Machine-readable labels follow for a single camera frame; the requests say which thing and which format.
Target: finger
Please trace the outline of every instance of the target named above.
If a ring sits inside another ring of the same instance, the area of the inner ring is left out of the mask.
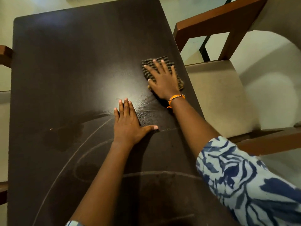
[[[148,84],[151,87],[151,89],[154,91],[157,86],[156,83],[154,83],[152,79],[148,79]]]
[[[123,118],[123,103],[122,100],[119,99],[119,118]]]
[[[153,63],[154,63],[155,66],[157,67],[157,69],[158,69],[158,71],[159,71],[160,74],[165,74],[165,72],[164,72],[162,66],[157,62],[157,60],[154,59],[154,60],[153,60]]]
[[[137,118],[136,111],[135,111],[133,103],[131,101],[129,101],[129,109],[130,109],[130,116],[132,118]]]
[[[171,66],[171,73],[172,73],[172,78],[173,80],[177,83],[178,85],[178,77],[177,77],[177,73],[175,72],[175,66],[172,65]]]
[[[158,74],[158,72],[155,69],[153,69],[152,67],[150,67],[148,65],[144,65],[144,68],[147,69],[154,76],[154,78],[156,80],[158,79],[159,74]]]
[[[117,123],[119,121],[119,114],[116,107],[114,108],[114,116],[115,116],[115,123]]]
[[[127,117],[129,115],[130,115],[129,100],[126,98],[126,99],[124,99],[123,117]]]
[[[166,63],[164,62],[164,60],[161,60],[161,63],[162,63],[162,67],[163,67],[163,69],[164,69],[164,72],[165,72],[166,74],[170,74],[170,72],[169,72],[169,70],[168,70],[168,67],[167,67]]]
[[[152,130],[157,130],[159,127],[157,125],[148,125],[145,127],[142,127],[144,135],[146,135],[147,133],[149,133]]]

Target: right hand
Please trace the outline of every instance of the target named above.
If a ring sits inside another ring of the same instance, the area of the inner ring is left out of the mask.
[[[158,72],[148,65],[144,67],[155,77],[156,83],[149,79],[148,83],[151,89],[158,95],[159,98],[169,100],[172,96],[180,94],[177,74],[175,67],[171,66],[170,73],[164,60],[161,60],[160,65],[155,59],[153,63],[156,65]]]

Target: forearm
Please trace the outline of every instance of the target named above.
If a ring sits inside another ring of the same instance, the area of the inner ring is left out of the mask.
[[[184,137],[197,158],[208,141],[220,134],[184,98],[173,99],[171,106]]]
[[[131,148],[112,143],[103,165],[70,220],[85,226],[110,224]]]

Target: checkered cloth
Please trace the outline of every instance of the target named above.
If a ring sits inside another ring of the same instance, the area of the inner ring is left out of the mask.
[[[164,62],[166,63],[166,65],[168,67],[169,72],[171,73],[171,66],[175,65],[175,64],[173,62],[169,61],[167,56],[159,57],[156,60],[158,63],[161,63],[161,60],[164,60]],[[155,77],[144,67],[144,65],[148,65],[151,68],[153,68],[154,70],[158,71],[157,67],[153,63],[153,59],[142,60],[141,65],[142,65],[144,77],[147,80],[152,79],[154,82],[156,82]],[[179,90],[182,90],[184,88],[184,82],[182,81],[182,79],[179,78],[179,76],[177,76],[177,78],[178,78],[178,83],[179,83]]]

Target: blue and white patterned sleeve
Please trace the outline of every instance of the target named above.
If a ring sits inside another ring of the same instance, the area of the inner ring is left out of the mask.
[[[210,140],[196,167],[242,225],[300,225],[301,190],[224,137]]]
[[[83,226],[83,225],[77,221],[68,221],[68,223],[65,226]]]

